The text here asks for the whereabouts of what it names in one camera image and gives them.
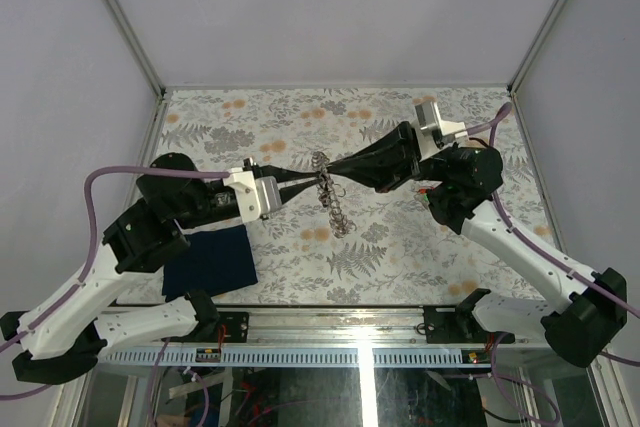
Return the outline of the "silver keyring holder with rings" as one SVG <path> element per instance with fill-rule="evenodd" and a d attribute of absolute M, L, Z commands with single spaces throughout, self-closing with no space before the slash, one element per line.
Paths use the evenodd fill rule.
<path fill-rule="evenodd" d="M 355 224 L 344 214 L 336 185 L 329 171 L 329 158 L 321 151 L 312 154 L 311 165 L 318 176 L 318 199 L 329 216 L 329 225 L 336 238 L 344 238 L 355 229 Z"/>

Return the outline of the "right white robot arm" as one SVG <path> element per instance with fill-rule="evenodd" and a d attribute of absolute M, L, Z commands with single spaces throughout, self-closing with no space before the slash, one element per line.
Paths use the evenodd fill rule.
<path fill-rule="evenodd" d="M 378 193 L 409 180 L 433 182 L 424 194 L 433 219 L 498 257 L 542 298 L 480 294 L 456 316 L 458 334 L 472 342 L 489 332 L 541 339 L 563 360 L 586 368 L 627 322 L 632 309 L 626 280 L 612 268 L 598 272 L 534 239 L 506 212 L 497 195 L 503 184 L 499 151 L 463 144 L 478 130 L 462 122 L 403 122 L 369 147 L 330 163 L 328 171 Z"/>

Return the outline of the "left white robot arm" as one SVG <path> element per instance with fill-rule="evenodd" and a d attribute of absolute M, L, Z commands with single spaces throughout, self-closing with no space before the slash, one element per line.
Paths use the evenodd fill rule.
<path fill-rule="evenodd" d="M 187 155 L 169 153 L 149 167 L 94 171 L 84 185 L 88 206 L 93 204 L 93 182 L 111 173 L 137 175 L 140 199 L 102 234 L 90 211 L 84 265 L 37 307 L 1 318 L 3 346 L 21 348 L 12 361 L 20 382 L 65 384 L 88 373 L 104 356 L 157 339 L 212 339 L 220 316 L 202 289 L 191 288 L 175 300 L 141 311 L 105 310 L 129 287 L 150 279 L 186 252 L 186 229 L 228 219 L 262 219 L 320 182 L 318 172 L 259 166 L 250 159 L 228 171 L 201 172 Z"/>

